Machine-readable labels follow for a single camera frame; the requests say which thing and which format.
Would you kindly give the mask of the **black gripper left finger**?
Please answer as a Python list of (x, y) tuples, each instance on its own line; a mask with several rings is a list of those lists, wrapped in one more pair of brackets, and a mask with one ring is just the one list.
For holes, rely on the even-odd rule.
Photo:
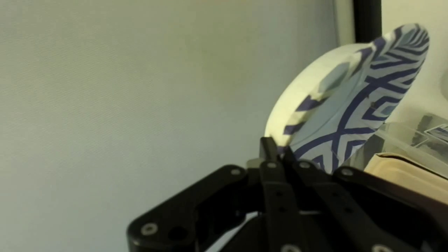
[(302, 252), (299, 215), (277, 144), (260, 140), (256, 168), (223, 165), (134, 218), (128, 252)]

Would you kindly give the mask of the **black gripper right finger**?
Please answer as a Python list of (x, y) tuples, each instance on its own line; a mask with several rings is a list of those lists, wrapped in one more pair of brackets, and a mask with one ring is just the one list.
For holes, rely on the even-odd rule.
[(448, 252), (448, 208), (439, 200), (351, 166), (331, 175), (281, 155), (299, 214), (314, 212), (345, 252)]

